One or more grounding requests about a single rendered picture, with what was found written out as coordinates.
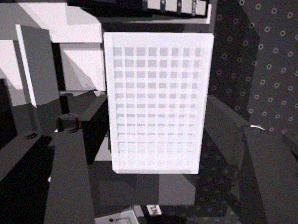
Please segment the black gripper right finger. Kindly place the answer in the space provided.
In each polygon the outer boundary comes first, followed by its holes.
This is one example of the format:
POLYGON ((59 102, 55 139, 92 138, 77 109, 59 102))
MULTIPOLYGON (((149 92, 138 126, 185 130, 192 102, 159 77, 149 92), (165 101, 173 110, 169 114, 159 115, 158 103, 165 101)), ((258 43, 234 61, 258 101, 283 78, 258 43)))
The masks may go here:
POLYGON ((203 127, 229 165, 237 165, 242 223, 298 224, 298 132, 275 137, 213 95, 203 127))

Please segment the white multi-well plate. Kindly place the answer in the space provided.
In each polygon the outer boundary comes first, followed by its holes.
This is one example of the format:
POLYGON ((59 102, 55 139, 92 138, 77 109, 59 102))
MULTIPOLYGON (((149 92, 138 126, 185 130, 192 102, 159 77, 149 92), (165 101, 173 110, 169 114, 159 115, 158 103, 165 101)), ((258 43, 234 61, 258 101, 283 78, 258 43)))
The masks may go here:
POLYGON ((113 171, 198 174, 213 40, 104 32, 113 171))

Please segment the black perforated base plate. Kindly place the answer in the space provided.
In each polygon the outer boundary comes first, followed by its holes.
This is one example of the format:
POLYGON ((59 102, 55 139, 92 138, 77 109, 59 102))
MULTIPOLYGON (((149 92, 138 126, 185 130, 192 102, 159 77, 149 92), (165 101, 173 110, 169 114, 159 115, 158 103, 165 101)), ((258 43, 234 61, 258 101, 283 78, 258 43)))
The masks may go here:
MULTIPOLYGON (((275 137, 298 132, 298 0, 217 0, 207 95, 275 137)), ((141 206, 147 224, 243 224, 236 166, 203 127, 194 205, 141 206)))

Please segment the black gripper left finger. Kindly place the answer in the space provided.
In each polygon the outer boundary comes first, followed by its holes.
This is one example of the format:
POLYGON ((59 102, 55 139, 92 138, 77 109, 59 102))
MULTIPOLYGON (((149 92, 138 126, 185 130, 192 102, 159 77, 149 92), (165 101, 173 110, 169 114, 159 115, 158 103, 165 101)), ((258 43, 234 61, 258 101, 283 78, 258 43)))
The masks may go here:
POLYGON ((55 121, 51 136, 24 132, 0 150, 0 224, 24 224, 50 175, 44 224, 95 224, 87 165, 110 127, 108 94, 55 121))

